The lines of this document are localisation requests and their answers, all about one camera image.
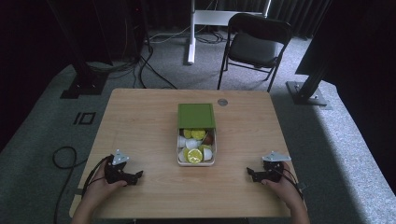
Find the chair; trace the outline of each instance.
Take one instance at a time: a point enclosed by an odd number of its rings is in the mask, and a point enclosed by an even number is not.
[[[231,40],[232,32],[236,32],[233,40]],[[228,70],[229,64],[232,64],[267,73],[264,81],[273,74],[267,89],[269,92],[291,37],[292,30],[286,22],[247,13],[237,13],[232,16],[228,22],[228,38],[221,64],[218,90],[223,72]],[[282,45],[279,53],[278,43]]]

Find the hand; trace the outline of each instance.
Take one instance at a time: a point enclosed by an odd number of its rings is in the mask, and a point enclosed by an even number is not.
[[[127,186],[124,180],[108,184],[105,179],[106,162],[102,162],[96,174],[93,176],[91,184],[87,187],[81,202],[79,203],[72,223],[90,223],[93,211],[117,189]]]
[[[284,169],[290,170],[289,166],[283,162]],[[283,171],[283,175],[291,179],[291,175],[287,171]],[[264,179],[262,184],[272,189],[276,195],[285,202],[286,206],[291,212],[291,223],[309,223],[308,213],[303,199],[296,188],[285,177],[279,180],[278,183],[268,179]]]

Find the small circle on table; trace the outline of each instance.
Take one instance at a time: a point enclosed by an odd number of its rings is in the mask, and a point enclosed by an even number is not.
[[[218,99],[218,104],[221,106],[225,106],[228,104],[228,101],[226,99]]]

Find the stand base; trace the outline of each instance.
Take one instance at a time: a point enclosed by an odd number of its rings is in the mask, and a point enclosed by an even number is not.
[[[329,102],[327,102],[319,89],[315,90],[315,93],[308,99],[302,99],[299,97],[299,90],[304,85],[303,82],[287,81],[289,92],[296,105],[319,105],[321,109],[332,110]]]
[[[62,93],[61,99],[77,99],[82,95],[100,95],[105,87],[107,77],[109,74],[100,74],[92,81],[91,85],[81,86],[79,85],[78,75],[70,85],[69,90]]]

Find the food container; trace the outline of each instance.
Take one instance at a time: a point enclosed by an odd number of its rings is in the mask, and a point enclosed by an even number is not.
[[[216,122],[213,105],[179,104],[177,111],[178,164],[180,166],[211,166],[215,163],[216,154]]]

